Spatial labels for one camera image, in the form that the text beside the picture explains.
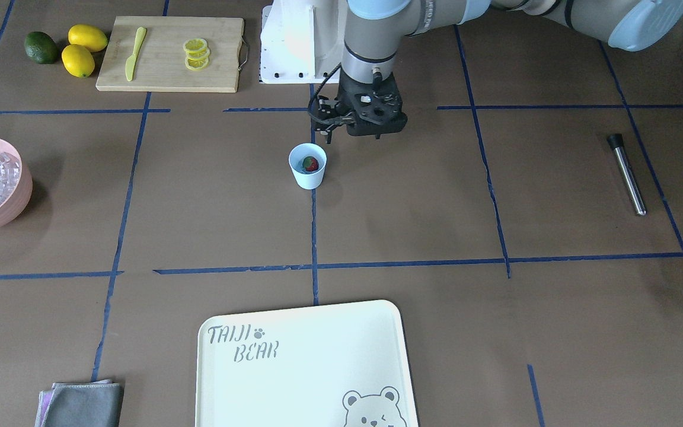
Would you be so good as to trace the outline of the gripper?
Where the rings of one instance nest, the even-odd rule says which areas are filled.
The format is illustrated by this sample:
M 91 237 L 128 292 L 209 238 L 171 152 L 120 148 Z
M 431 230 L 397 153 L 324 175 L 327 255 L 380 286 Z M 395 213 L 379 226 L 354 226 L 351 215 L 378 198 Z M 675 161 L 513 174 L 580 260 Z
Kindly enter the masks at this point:
M 352 137 L 375 136 L 398 133 L 407 124 L 402 111 L 402 98 L 395 75 L 383 80 L 377 89 L 373 84 L 355 81 L 342 74 L 339 85 L 339 113 L 350 113 L 353 121 L 345 125 Z

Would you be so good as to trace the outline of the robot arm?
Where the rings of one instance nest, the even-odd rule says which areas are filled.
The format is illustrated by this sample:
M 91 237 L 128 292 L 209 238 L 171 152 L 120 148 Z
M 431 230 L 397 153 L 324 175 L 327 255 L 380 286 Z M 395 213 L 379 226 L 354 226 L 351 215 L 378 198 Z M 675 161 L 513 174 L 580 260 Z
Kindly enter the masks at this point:
M 683 1 L 348 1 L 344 51 L 336 67 L 336 103 L 323 132 L 379 138 L 408 118 L 394 70 L 401 43 L 490 17 L 536 17 L 609 47 L 638 52 L 664 38 L 683 18 Z

